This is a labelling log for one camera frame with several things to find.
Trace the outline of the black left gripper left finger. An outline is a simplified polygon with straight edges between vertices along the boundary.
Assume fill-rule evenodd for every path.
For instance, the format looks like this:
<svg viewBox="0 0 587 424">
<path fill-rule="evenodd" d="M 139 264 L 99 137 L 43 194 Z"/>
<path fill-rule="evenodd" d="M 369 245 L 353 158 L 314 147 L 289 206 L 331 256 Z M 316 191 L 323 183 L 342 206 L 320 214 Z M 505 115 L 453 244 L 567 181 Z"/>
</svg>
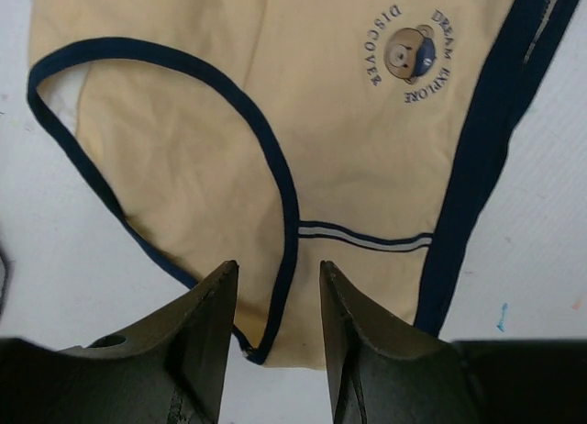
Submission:
<svg viewBox="0 0 587 424">
<path fill-rule="evenodd" d="M 138 322 L 63 352 L 58 423 L 216 423 L 227 369 L 238 264 Z"/>
</svg>

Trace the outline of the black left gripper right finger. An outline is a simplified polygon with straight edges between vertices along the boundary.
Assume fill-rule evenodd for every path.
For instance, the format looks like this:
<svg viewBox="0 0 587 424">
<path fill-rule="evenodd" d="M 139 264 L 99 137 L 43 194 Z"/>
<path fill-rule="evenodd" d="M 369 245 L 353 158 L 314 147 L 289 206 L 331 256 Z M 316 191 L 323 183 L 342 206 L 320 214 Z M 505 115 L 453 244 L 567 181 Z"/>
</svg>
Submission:
<svg viewBox="0 0 587 424">
<path fill-rule="evenodd" d="M 336 423 L 482 423 L 446 342 L 359 291 L 333 262 L 320 265 L 328 390 Z"/>
</svg>

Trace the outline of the beige underwear with navy trim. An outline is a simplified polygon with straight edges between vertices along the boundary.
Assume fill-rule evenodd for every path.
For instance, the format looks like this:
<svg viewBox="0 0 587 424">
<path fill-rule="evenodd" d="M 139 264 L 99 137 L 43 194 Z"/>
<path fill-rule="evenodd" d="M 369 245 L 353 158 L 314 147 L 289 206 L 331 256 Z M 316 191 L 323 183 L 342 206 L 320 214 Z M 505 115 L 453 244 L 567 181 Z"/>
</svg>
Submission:
<svg viewBox="0 0 587 424">
<path fill-rule="evenodd" d="M 580 0 L 32 0 L 28 103 L 161 269 L 240 267 L 233 332 L 325 363 L 319 265 L 438 335 Z"/>
</svg>

